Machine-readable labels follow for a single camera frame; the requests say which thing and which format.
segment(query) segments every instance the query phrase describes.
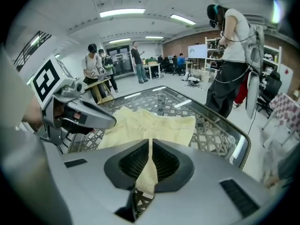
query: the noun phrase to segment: ceiling light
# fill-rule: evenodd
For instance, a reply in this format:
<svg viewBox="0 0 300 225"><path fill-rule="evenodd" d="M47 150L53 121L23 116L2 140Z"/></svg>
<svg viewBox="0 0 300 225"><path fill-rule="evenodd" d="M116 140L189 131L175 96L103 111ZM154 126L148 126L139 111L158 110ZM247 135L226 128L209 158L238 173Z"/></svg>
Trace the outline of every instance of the ceiling light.
<svg viewBox="0 0 300 225"><path fill-rule="evenodd" d="M282 11L280 9L280 5L277 3L277 1L273 0L272 23L279 23L281 20L281 14L282 14Z"/></svg>
<svg viewBox="0 0 300 225"><path fill-rule="evenodd" d="M119 10L102 12L100 13L100 17L108 17L108 16L121 15L121 14L143 14L144 12L145 9L140 9L140 8L119 9Z"/></svg>
<svg viewBox="0 0 300 225"><path fill-rule="evenodd" d="M109 43L125 42L125 41L129 41L129 40L130 40L130 38L124 38L124 39L119 39L119 40L110 41Z"/></svg>
<svg viewBox="0 0 300 225"><path fill-rule="evenodd" d="M181 107L181 106L183 106L183 105L185 105L185 104L188 104L188 103L190 103L192 100L187 100L187 101L184 101L184 102L182 102L182 103L178 103L178 104L176 104L176 105L174 105L174 107L175 108L178 108L178 107Z"/></svg>
<svg viewBox="0 0 300 225"><path fill-rule="evenodd" d="M191 20L188 20L184 17L180 17L180 16L177 16L175 14L172 14L170 18L174 18L174 19L177 19L177 20L180 20L180 21L183 21L185 23L188 23L188 24L191 24L191 25L195 25L196 23L191 21Z"/></svg>
<svg viewBox="0 0 300 225"><path fill-rule="evenodd" d="M39 39L40 39L40 36L37 36L36 39L34 39L33 42L31 43L31 46L33 46Z"/></svg>
<svg viewBox="0 0 300 225"><path fill-rule="evenodd" d="M161 89L164 89L164 88L166 88L166 87L155 88L155 89L153 89L152 91L157 91L157 90L161 90Z"/></svg>
<svg viewBox="0 0 300 225"><path fill-rule="evenodd" d="M159 36L147 36L146 38L163 39L164 37L159 37Z"/></svg>
<svg viewBox="0 0 300 225"><path fill-rule="evenodd" d="M124 99L127 99L127 98L132 98L132 97L135 97L135 96L139 96L141 93L138 92L138 93L135 93L135 94L132 94L132 95L129 95L127 97L124 97Z"/></svg>

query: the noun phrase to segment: black strip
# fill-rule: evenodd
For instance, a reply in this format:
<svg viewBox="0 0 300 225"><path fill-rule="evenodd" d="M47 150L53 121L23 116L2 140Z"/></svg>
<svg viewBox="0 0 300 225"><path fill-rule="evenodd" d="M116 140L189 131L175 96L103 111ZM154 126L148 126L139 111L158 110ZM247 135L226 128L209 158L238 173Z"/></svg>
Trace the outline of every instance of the black strip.
<svg viewBox="0 0 300 225"><path fill-rule="evenodd" d="M73 160L73 161L65 162L65 165L66 165L67 168L69 168L69 167L74 167L74 166L84 164L84 163L87 163L87 162L88 162L87 160L85 160L83 158L80 158L80 159L76 159L76 160Z"/></svg>
<svg viewBox="0 0 300 225"><path fill-rule="evenodd" d="M116 188L132 190L149 159L149 140L144 139L104 164L104 172Z"/></svg>
<svg viewBox="0 0 300 225"><path fill-rule="evenodd" d="M232 179L220 182L220 185L230 197L243 218L250 216L259 209L259 206L246 192Z"/></svg>
<svg viewBox="0 0 300 225"><path fill-rule="evenodd" d="M158 139L153 139L152 160L158 179L155 193L178 191L194 174L194 164L189 156Z"/></svg>

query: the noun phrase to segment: cream fabric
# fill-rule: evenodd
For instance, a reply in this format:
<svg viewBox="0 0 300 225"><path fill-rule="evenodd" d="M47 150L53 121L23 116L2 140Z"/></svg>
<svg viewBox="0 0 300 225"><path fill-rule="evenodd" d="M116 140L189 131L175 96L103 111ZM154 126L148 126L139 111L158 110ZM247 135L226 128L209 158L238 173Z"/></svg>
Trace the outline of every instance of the cream fabric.
<svg viewBox="0 0 300 225"><path fill-rule="evenodd" d="M152 161L152 139L157 138L188 146L195 129L195 117L157 116L144 109L133 112L126 107L121 107L114 116L117 119L116 126L105 131L97 149L149 139L149 160L136 181L136 188L142 192L154 194L154 186L158 178Z"/></svg>

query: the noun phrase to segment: jeans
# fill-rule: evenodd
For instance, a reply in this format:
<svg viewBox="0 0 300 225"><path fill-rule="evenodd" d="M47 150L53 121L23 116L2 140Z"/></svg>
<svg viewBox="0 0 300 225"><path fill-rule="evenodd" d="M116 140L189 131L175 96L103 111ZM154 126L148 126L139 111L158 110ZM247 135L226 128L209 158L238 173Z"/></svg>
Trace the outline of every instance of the jeans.
<svg viewBox="0 0 300 225"><path fill-rule="evenodd" d="M111 77L111 79L109 81L111 81L112 87L113 89L116 91L118 90L116 81L114 80L114 74L109 75ZM111 90L111 86L109 85L109 81L106 81L105 84L107 85L109 91Z"/></svg>
<svg viewBox="0 0 300 225"><path fill-rule="evenodd" d="M144 82L147 81L148 79L146 78L146 71L144 69L144 66L142 64L137 64L136 65L136 74L139 82Z"/></svg>

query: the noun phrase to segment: wooden stand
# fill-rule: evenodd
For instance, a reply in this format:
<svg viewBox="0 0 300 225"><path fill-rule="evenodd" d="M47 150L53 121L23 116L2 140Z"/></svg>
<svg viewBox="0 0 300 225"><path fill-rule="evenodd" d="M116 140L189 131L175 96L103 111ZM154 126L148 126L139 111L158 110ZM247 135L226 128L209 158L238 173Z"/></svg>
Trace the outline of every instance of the wooden stand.
<svg viewBox="0 0 300 225"><path fill-rule="evenodd" d="M98 99L97 105L113 100L113 95L109 91L107 85L105 84L105 82L108 81L108 80L110 80L110 78L104 79L102 81L93 82L89 86L84 88L84 90L93 89L95 91L95 94L96 94L97 99ZM99 89L98 89L98 85L101 84L101 83L103 83L104 90L106 90L107 94L108 94L108 96L105 97L105 98L101 97L101 94L100 94Z"/></svg>

